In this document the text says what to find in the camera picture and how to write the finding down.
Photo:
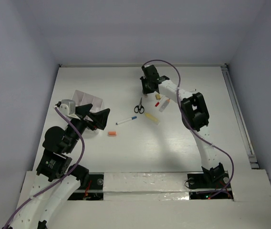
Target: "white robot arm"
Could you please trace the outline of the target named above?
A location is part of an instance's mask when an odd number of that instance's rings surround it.
[[[201,93],[192,94],[179,88],[179,101],[177,101],[176,84],[166,76],[159,76],[154,65],[142,66],[142,70],[144,77],[140,79],[142,81],[143,93],[158,92],[176,103],[179,102],[188,124],[183,119],[182,121],[186,128],[192,128],[191,133],[200,153],[203,174],[202,177],[197,176],[197,180],[194,180],[194,177],[190,175],[189,181],[190,177],[192,177],[193,184],[196,182],[201,183],[200,186],[202,188],[214,187],[221,179],[228,177],[228,174],[225,173],[223,165],[218,160],[216,150],[196,136],[196,133],[200,131],[202,138],[210,142],[208,131],[209,113],[203,95]]]
[[[177,103],[177,85],[175,85],[171,80],[165,80],[161,84],[158,85],[159,93],[166,96],[167,98],[170,98],[172,101]],[[190,92],[185,91],[184,89],[179,90],[179,99],[182,101],[183,99],[192,98],[193,94]],[[203,136],[204,139],[209,141],[209,132],[208,132],[208,126],[203,126],[200,129],[200,135]],[[202,140],[200,140],[198,137],[196,137],[194,134],[194,139],[196,141],[200,157],[201,157],[201,164],[202,167],[205,169],[210,170],[211,168],[216,168],[220,161],[217,158],[215,149],[204,143]]]

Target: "white wall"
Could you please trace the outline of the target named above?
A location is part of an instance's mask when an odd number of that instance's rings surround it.
[[[229,70],[255,154],[271,179],[271,0],[238,48]]]
[[[32,169],[58,70],[22,0],[0,0],[0,228]]]
[[[225,63],[264,0],[26,0],[59,63]]]

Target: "white tabletop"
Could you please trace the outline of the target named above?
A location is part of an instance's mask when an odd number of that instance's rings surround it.
[[[172,68],[157,69],[161,75],[177,83],[177,75]],[[106,129],[85,139],[85,154],[80,162],[90,172],[105,172],[104,201],[67,201],[50,229],[271,229],[271,186],[264,170],[251,170],[221,69],[178,69],[182,76],[181,87],[197,89],[205,97],[213,143],[233,158],[235,176],[231,185],[234,202],[188,200],[188,190],[183,185],[186,174],[166,173],[201,171],[195,141],[183,126],[174,102],[170,102],[161,113],[154,107],[156,99],[153,94],[143,97],[146,112],[156,116],[161,121],[159,125],[143,114],[137,114],[137,119],[131,122],[115,125],[117,121],[135,115],[134,106],[142,96],[140,67],[60,68],[34,169],[43,154],[46,130],[54,125],[66,126],[53,109],[58,101],[72,98],[74,90],[80,90],[103,98],[105,107],[109,107],[111,112]],[[116,131],[117,136],[108,137],[108,131]],[[73,162],[80,151],[81,144],[78,143],[69,155]],[[218,156],[231,174],[228,158],[222,153]],[[20,202],[28,196],[34,177],[35,172],[27,174]],[[165,192],[168,193],[163,197],[159,195]],[[176,195],[186,198],[176,200]]]
[[[158,67],[160,75],[177,83],[177,74],[171,67]],[[231,154],[236,170],[250,170],[246,150],[231,105],[220,67],[179,67],[185,90],[196,89],[206,100],[210,113],[210,136],[213,143]],[[134,106],[142,96],[140,67],[88,67],[60,68],[49,110],[45,120],[34,169],[43,154],[42,143],[47,129],[54,125],[62,128],[66,123],[57,115],[53,106],[62,99],[71,99],[75,90],[100,97],[105,108],[110,108],[107,127],[93,137],[85,139],[85,154],[81,165],[90,172],[178,172],[201,171],[201,162],[195,140],[183,126],[178,106],[173,101],[164,112],[155,107],[155,95],[143,97],[145,111],[157,117],[155,125],[144,114],[135,114]],[[115,125],[116,122],[136,115],[137,119]],[[108,137],[116,131],[116,137]],[[69,155],[75,162],[80,155],[78,143]],[[230,171],[226,156],[219,158]]]

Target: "purple cable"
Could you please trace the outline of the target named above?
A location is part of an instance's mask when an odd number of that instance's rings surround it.
[[[82,152],[77,160],[77,162],[75,163],[75,165],[62,177],[60,178],[59,180],[57,180],[55,183],[49,185],[48,187],[46,187],[45,189],[41,190],[40,192],[36,193],[35,195],[33,195],[33,197],[37,197],[39,195],[41,195],[42,193],[46,192],[47,190],[49,190],[50,188],[54,187],[55,185],[57,185],[58,183],[62,182],[63,179],[65,179],[68,175],[70,175],[73,170],[77,167],[77,165],[79,164],[79,162],[81,161],[82,157],[83,157],[83,153],[84,153],[84,140],[83,140],[83,137],[82,135],[79,133],[79,131],[76,129],[76,127],[70,122],[69,119],[67,119],[66,117],[64,117],[63,114],[60,113],[60,111],[57,109],[57,107],[55,107],[55,111],[57,112],[57,114],[59,114],[59,116],[61,118],[63,118],[71,127],[72,129],[77,133],[77,135],[79,136],[82,144],[83,144],[83,147],[82,147]],[[13,220],[14,216],[18,213],[18,211],[21,210],[21,208],[23,208],[28,202],[30,202],[31,198],[28,198],[23,204],[21,204],[15,211],[14,213],[11,215],[11,217],[8,219],[8,221],[6,222],[6,224],[4,225],[3,229],[7,229],[8,228],[8,225],[9,223]]]
[[[180,87],[180,84],[181,84],[181,76],[180,76],[180,73],[179,73],[178,69],[177,69],[173,64],[171,64],[170,62],[163,61],[163,60],[158,60],[158,59],[147,61],[146,63],[143,64],[143,66],[146,65],[146,64],[148,64],[148,63],[150,63],[150,62],[155,62],[155,61],[167,63],[168,65],[172,66],[172,67],[176,70],[176,72],[177,72],[177,74],[178,74],[179,81],[178,81],[178,85],[177,85],[177,104],[178,104],[179,110],[180,110],[180,112],[181,112],[182,118],[183,118],[184,122],[187,124],[189,130],[190,130],[197,138],[199,138],[201,141],[203,141],[204,143],[206,143],[206,144],[212,146],[213,148],[215,148],[215,149],[219,150],[220,152],[224,153],[225,155],[227,155],[228,158],[230,159],[231,163],[232,163],[232,174],[231,174],[231,177],[230,177],[228,183],[227,183],[221,190],[219,190],[219,191],[218,191],[218,190],[211,191],[211,192],[215,192],[212,196],[210,196],[210,198],[212,198],[212,197],[216,196],[217,194],[219,194],[220,192],[223,192],[223,190],[224,190],[226,187],[228,187],[228,185],[230,184],[231,180],[233,179],[233,175],[234,175],[234,162],[233,162],[231,156],[230,156],[227,152],[225,152],[225,151],[222,150],[221,148],[219,148],[219,147],[213,145],[211,142],[209,142],[209,141],[207,141],[206,139],[204,139],[204,138],[201,137],[196,131],[194,131],[194,130],[191,128],[191,126],[190,126],[190,124],[189,124],[189,122],[188,122],[188,120],[187,120],[185,114],[183,113],[183,111],[182,111],[182,109],[181,109],[181,104],[180,104],[180,101],[179,101],[179,87]]]

